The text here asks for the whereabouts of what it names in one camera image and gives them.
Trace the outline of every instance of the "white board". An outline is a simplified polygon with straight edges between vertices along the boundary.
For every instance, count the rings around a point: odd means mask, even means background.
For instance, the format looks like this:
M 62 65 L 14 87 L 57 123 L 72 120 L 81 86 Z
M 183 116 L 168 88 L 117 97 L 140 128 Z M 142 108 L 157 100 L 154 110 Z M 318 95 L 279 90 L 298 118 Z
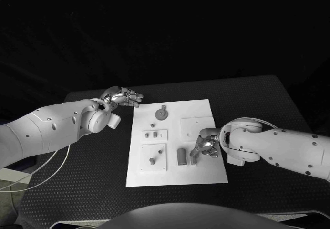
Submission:
M 166 105 L 168 112 L 168 117 L 163 121 L 157 120 L 154 116 L 161 105 Z M 127 187 L 228 183 L 219 144 L 216 144 L 219 157 L 212 158 L 207 155 L 199 155 L 197 165 L 190 165 L 189 153 L 194 148 L 199 131 L 204 128 L 215 128 L 207 99 L 141 104 L 138 108 L 134 108 Z M 160 130 L 167 130 L 166 140 L 161 137 L 158 140 L 151 139 L 151 141 L 145 142 L 145 139 L 142 139 L 144 131 L 148 131 L 151 134 Z M 166 171 L 155 171 L 155 168 L 160 168 L 163 165 L 158 164 L 157 167 L 153 167 L 157 161 L 153 166 L 148 165 L 145 158 L 142 159 L 145 164 L 141 165 L 140 163 L 142 145 L 155 144 L 166 145 Z M 177 165 L 179 148 L 186 149 L 187 166 Z M 145 170 L 148 171 L 141 172 L 141 166 L 145 166 Z

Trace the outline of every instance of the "black background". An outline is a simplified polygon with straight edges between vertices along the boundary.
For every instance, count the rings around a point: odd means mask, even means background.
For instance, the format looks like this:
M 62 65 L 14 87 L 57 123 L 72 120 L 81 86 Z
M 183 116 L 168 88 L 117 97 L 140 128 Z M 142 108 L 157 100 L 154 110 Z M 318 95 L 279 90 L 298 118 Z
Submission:
M 0 119 L 70 91 L 274 74 L 328 136 L 330 17 L 269 9 L 0 1 Z

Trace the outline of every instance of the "robotic hand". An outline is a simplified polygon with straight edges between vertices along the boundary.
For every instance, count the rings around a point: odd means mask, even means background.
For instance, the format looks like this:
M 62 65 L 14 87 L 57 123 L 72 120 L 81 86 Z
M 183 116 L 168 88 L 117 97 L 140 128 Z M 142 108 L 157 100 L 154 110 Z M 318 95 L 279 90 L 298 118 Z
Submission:
M 262 124 L 274 129 L 262 131 Z M 230 121 L 222 129 L 209 128 L 199 132 L 190 156 L 199 153 L 217 157 L 215 144 L 226 152 L 226 162 L 243 166 L 259 157 L 281 168 L 308 176 L 330 180 L 330 138 L 310 133 L 276 128 L 253 118 Z
M 33 155 L 53 152 L 108 125 L 117 128 L 118 105 L 138 108 L 142 94 L 114 86 L 98 99 L 83 99 L 36 109 L 0 125 L 0 169 Z

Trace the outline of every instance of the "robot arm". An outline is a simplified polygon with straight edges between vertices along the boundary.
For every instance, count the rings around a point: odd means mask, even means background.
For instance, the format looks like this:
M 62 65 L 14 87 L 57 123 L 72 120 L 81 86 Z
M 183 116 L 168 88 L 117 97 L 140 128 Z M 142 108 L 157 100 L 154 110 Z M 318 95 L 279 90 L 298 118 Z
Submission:
M 0 169 L 26 157 L 65 148 L 106 125 L 115 129 L 119 117 L 111 111 L 117 105 L 138 107 L 141 98 L 141 94 L 114 86 L 99 99 L 42 107 L 0 125 Z
M 330 180 L 330 138 L 310 133 L 275 128 L 262 132 L 262 124 L 248 118 L 235 119 L 220 129 L 200 131 L 196 148 L 213 155 L 213 144 L 219 142 L 226 152 L 226 161 L 243 166 L 259 157 L 265 161 L 313 177 Z

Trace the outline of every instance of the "black textured table surface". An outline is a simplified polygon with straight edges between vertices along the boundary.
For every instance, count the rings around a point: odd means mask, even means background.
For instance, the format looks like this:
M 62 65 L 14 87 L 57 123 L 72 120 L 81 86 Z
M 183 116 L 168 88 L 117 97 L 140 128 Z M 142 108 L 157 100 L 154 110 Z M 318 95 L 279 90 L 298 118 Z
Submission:
M 130 89 L 144 95 L 142 104 L 209 99 L 217 128 L 235 118 L 252 117 L 278 128 L 311 132 L 275 76 Z M 72 92 L 65 101 L 98 98 L 104 90 Z M 19 212 L 24 228 L 49 228 L 57 221 L 112 219 L 137 208 L 171 202 L 213 204 L 251 213 L 320 211 L 330 215 L 330 183 L 269 165 L 262 159 L 242 167 L 225 161 L 228 184 L 125 187 L 132 111 L 132 107 L 115 109 L 121 117 L 117 129 L 105 127 L 99 133 L 83 136 L 70 145 L 57 174 L 26 191 Z M 33 175 L 29 187 L 56 171 L 66 149 Z M 39 165 L 50 155 L 42 156 Z

